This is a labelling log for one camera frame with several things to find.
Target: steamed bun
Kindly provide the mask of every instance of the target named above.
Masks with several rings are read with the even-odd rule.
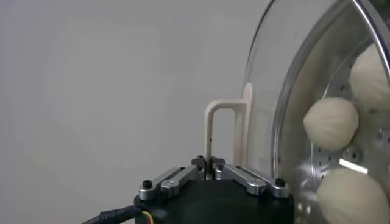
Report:
[[[317,191],[329,224],[389,224],[389,205],[381,186],[370,176],[340,168],[331,170]]]
[[[356,59],[350,84],[353,95],[366,110],[390,111],[390,86],[374,44]]]
[[[325,150],[338,150],[351,141],[359,126],[358,112],[338,97],[317,101],[303,119],[309,139]]]

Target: glass lid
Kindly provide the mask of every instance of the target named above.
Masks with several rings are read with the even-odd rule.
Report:
[[[374,6],[276,0],[253,41],[248,163],[286,179],[296,223],[390,222],[390,7]]]

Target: cable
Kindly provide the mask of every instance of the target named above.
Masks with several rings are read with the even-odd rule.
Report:
[[[146,215],[147,219],[149,219],[149,224],[154,224],[153,216],[148,211],[142,211],[142,214]]]
[[[139,207],[130,205],[124,208],[100,212],[100,215],[83,222],[83,224],[117,224],[128,221],[129,219],[133,219],[142,214],[143,211]]]

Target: white plastic bracket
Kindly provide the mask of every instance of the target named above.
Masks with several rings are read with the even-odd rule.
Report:
[[[210,176],[212,156],[213,118],[218,109],[228,108],[235,112],[233,143],[233,165],[246,166],[250,112],[252,109],[253,86],[246,83],[241,99],[219,99],[212,101],[205,110],[204,119],[204,157],[207,162],[207,174]]]

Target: gray wall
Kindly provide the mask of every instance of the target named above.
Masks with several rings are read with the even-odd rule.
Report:
[[[80,223],[202,153],[266,3],[0,1],[0,223]],[[232,118],[215,120],[228,160]]]

